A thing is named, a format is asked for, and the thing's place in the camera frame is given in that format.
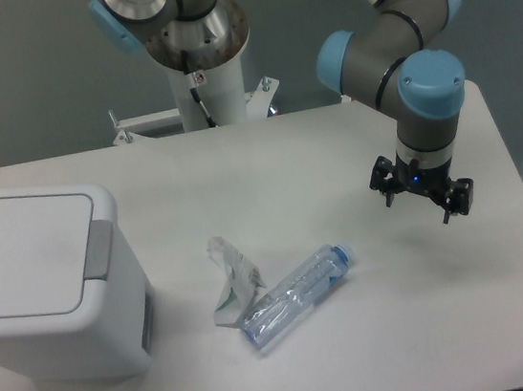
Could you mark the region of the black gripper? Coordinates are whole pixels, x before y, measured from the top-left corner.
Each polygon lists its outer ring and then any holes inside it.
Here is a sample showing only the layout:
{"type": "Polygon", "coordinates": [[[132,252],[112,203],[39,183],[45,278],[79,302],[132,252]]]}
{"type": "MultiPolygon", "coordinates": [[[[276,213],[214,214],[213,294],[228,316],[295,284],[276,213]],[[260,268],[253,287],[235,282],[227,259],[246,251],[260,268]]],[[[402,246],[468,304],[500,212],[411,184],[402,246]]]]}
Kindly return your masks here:
{"type": "Polygon", "coordinates": [[[468,216],[474,191],[472,179],[450,179],[451,162],[449,158],[439,166],[423,168],[411,166],[399,156],[396,157],[395,165],[384,156],[378,156],[372,168],[369,187],[384,197],[387,207],[392,207],[394,197],[402,192],[424,196],[436,205],[443,204],[446,225],[453,216],[468,216]]]}

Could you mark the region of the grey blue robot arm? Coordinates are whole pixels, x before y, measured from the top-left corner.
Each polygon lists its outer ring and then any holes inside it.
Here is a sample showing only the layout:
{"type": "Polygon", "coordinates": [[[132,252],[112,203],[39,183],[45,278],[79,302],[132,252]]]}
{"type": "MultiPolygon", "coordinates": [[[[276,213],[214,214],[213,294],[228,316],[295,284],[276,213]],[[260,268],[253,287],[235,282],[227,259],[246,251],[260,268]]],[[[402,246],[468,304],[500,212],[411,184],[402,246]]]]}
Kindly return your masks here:
{"type": "MultiPolygon", "coordinates": [[[[446,217],[467,215],[474,183],[449,176],[466,72],[453,54],[428,47],[462,0],[368,1],[379,13],[375,24],[366,33],[328,36],[317,77],[397,123],[396,155],[376,160],[372,189],[387,202],[409,192],[446,217]]],[[[186,131],[251,119],[240,57],[250,28],[236,2],[91,0],[88,10],[119,49],[147,51],[165,70],[186,131]]]]}

